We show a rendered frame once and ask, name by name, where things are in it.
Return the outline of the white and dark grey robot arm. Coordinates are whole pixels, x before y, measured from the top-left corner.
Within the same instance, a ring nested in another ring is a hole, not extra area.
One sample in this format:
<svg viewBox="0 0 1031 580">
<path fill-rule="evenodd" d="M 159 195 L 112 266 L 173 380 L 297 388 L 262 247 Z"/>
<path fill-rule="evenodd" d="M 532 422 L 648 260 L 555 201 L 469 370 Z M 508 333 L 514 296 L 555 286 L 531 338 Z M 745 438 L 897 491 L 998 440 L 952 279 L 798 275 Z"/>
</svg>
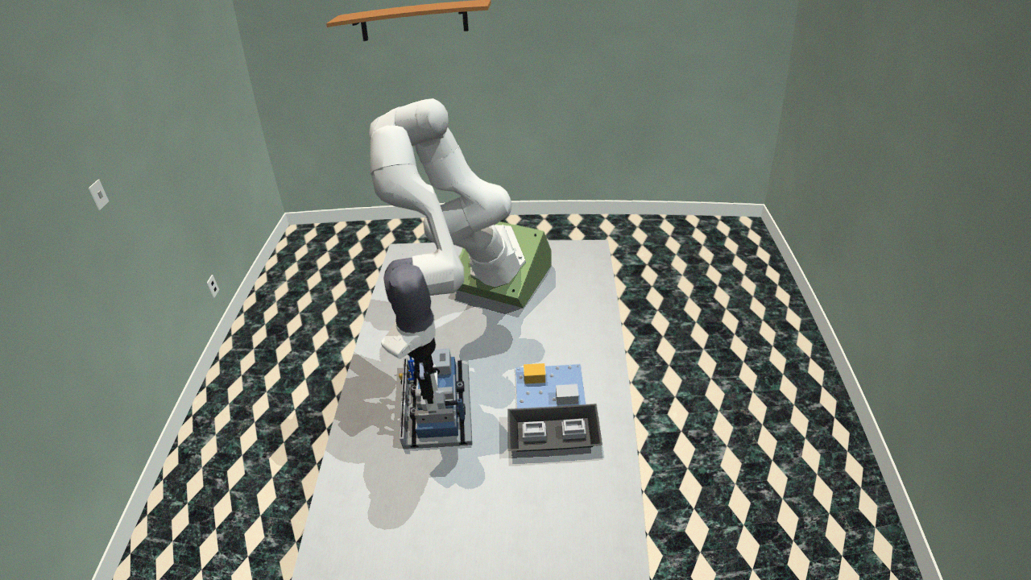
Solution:
<svg viewBox="0 0 1031 580">
<path fill-rule="evenodd" d="M 375 193 L 396 208 L 424 214 L 424 233 L 436 245 L 436 252 L 391 261 L 384 271 L 396 322 L 384 335 L 383 348 L 403 359 L 436 335 L 430 295 L 455 293 L 464 283 L 454 245 L 468 252 L 470 275 L 492 287 L 511 282 L 526 261 L 512 227 L 495 226 L 511 214 L 511 196 L 469 168 L 443 104 L 426 99 L 388 111 L 371 122 L 369 136 Z M 431 185 L 460 198 L 439 203 L 417 173 L 412 146 Z"/>
</svg>

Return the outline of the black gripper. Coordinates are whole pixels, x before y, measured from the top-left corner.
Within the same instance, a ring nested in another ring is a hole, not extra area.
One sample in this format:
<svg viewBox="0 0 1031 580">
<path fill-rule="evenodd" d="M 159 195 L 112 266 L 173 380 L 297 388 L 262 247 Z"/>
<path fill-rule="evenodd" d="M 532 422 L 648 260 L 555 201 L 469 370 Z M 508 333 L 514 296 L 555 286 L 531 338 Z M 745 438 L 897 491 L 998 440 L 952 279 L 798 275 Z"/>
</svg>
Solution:
<svg viewBox="0 0 1031 580">
<path fill-rule="evenodd" d="M 436 397 L 434 394 L 438 393 L 438 386 L 436 384 L 436 377 L 434 374 L 434 372 L 436 372 L 436 368 L 433 368 L 433 359 L 432 359 L 432 354 L 433 351 L 435 351 L 435 348 L 436 348 L 436 343 L 434 338 L 432 339 L 430 344 L 427 344 L 426 346 L 418 346 L 415 348 L 415 351 L 412 351 L 408 354 L 410 357 L 415 359 L 415 370 L 417 370 L 415 377 L 420 385 L 420 391 L 421 391 L 420 396 L 422 396 L 423 400 L 426 400 L 426 407 L 428 411 L 438 411 L 438 407 L 436 404 Z M 424 370 L 424 368 L 426 368 L 426 370 Z"/>
</svg>

